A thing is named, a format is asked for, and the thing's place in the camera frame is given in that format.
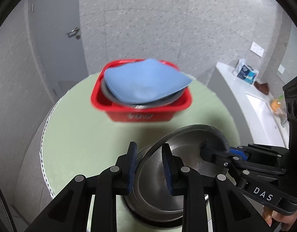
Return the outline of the right hand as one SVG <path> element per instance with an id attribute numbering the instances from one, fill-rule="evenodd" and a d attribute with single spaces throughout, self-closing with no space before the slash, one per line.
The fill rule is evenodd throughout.
<path id="1" fill-rule="evenodd" d="M 262 217 L 271 226 L 273 220 L 282 223 L 282 231 L 289 231 L 297 219 L 297 210 L 290 216 L 282 215 L 276 211 L 271 210 L 269 207 L 263 207 Z"/>

